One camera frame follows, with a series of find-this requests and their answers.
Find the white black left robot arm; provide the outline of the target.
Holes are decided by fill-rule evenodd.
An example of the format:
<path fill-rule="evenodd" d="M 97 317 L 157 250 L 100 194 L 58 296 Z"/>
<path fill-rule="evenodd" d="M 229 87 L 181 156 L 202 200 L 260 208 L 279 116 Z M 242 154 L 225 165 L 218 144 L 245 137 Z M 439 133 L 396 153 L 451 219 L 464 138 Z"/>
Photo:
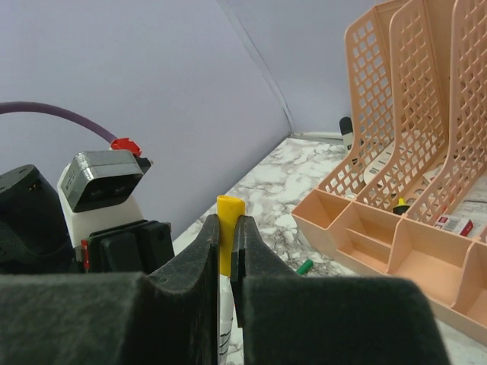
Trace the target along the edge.
<path fill-rule="evenodd" d="M 57 192 L 34 165 L 2 174 L 1 273 L 150 274 L 174 257 L 170 224 L 141 218 L 131 201 L 102 216 L 109 220 L 83 213 L 81 236 L 73 240 Z"/>

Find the yellow pen cap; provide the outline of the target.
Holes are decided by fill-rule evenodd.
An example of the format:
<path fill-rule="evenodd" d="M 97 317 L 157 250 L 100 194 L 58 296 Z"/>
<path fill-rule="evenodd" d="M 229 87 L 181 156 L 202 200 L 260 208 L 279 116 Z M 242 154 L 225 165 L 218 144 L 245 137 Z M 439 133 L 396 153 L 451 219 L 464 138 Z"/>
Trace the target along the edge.
<path fill-rule="evenodd" d="M 241 215 L 245 215 L 246 205 L 243 200 L 228 195 L 219 195 L 217 197 L 216 204 L 220 227 L 220 274 L 230 277 L 234 231 L 239 217 Z"/>

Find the white pen green end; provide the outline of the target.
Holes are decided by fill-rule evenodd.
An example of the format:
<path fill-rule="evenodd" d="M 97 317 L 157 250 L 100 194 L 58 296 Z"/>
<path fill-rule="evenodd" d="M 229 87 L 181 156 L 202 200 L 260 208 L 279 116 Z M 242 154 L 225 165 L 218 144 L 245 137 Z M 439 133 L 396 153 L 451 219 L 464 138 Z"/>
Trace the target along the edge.
<path fill-rule="evenodd" d="M 314 266 L 314 262 L 311 259 L 307 259 L 296 270 L 296 273 L 298 275 L 307 275 L 309 273 L 309 271 L 312 269 L 313 266 Z"/>

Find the black grey stapler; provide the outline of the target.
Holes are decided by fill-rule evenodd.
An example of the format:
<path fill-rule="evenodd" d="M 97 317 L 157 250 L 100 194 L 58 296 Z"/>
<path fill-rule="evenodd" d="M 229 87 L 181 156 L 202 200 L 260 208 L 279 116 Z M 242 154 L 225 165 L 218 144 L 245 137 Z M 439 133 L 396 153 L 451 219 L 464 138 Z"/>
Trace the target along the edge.
<path fill-rule="evenodd" d="M 339 129 L 345 149 L 350 151 L 354 140 L 352 119 L 349 116 L 342 117 L 339 120 Z"/>

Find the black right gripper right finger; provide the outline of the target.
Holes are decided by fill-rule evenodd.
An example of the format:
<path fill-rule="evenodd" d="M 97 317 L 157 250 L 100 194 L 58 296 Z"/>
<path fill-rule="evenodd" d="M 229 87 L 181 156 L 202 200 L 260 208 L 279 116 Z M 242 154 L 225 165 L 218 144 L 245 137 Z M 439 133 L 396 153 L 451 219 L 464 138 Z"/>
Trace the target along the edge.
<path fill-rule="evenodd" d="M 237 221 L 231 284 L 247 364 L 447 364 L 428 300 L 412 281 L 304 277 Z"/>

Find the yellow black item in organizer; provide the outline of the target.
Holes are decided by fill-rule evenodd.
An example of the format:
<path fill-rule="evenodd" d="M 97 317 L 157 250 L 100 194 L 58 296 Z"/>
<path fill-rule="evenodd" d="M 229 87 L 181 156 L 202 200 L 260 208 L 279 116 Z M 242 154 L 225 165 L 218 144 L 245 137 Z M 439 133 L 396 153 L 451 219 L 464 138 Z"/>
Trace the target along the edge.
<path fill-rule="evenodd" d="M 410 205 L 406 203 L 404 198 L 399 198 L 397 205 L 393 208 L 393 213 L 397 215 L 402 215 L 406 213 L 410 208 Z"/>

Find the peach plastic desk organizer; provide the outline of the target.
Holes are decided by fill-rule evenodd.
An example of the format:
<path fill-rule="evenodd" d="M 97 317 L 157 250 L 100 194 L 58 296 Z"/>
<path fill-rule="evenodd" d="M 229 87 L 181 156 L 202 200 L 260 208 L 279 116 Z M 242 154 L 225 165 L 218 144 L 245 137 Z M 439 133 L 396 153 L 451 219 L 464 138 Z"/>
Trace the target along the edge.
<path fill-rule="evenodd" d="M 414 281 L 440 320 L 485 343 L 486 235 L 434 223 L 486 178 L 486 3 L 384 2 L 345 48 L 352 149 L 293 218 L 317 251 Z"/>

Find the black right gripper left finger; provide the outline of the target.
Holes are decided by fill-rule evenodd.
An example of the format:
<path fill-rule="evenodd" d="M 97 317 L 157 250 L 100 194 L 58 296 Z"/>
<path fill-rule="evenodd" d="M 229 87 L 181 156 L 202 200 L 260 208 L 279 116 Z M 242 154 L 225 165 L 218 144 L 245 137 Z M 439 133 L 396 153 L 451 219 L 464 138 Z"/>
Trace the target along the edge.
<path fill-rule="evenodd" d="M 141 272 L 2 275 L 3 364 L 217 364 L 218 218 Z"/>

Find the red white card box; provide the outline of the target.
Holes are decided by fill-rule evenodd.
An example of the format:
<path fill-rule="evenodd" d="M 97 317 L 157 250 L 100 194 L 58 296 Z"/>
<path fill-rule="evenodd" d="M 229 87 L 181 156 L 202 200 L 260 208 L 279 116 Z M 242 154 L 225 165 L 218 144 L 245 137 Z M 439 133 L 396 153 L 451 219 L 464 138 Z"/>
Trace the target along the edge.
<path fill-rule="evenodd" d="M 469 218 L 444 214 L 436 220 L 434 227 L 460 236 L 468 236 L 473 229 L 473 222 Z"/>

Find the white pen yellow end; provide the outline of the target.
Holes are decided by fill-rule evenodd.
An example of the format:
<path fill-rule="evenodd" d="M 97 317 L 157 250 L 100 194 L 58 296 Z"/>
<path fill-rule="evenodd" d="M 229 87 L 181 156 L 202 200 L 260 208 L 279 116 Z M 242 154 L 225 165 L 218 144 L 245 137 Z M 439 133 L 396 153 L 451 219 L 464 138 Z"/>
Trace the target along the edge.
<path fill-rule="evenodd" d="M 226 364 L 234 314 L 234 297 L 231 280 L 225 275 L 219 277 L 220 287 L 220 335 L 218 363 Z"/>

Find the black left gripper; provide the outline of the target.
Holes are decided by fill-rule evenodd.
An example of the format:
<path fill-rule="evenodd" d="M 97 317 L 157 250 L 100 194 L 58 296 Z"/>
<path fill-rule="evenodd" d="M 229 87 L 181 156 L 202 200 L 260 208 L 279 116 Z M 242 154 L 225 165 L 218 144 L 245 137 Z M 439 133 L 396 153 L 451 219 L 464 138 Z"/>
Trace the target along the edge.
<path fill-rule="evenodd" d="M 78 273 L 152 273 L 174 257 L 171 225 L 140 220 L 91 233 L 75 249 Z"/>

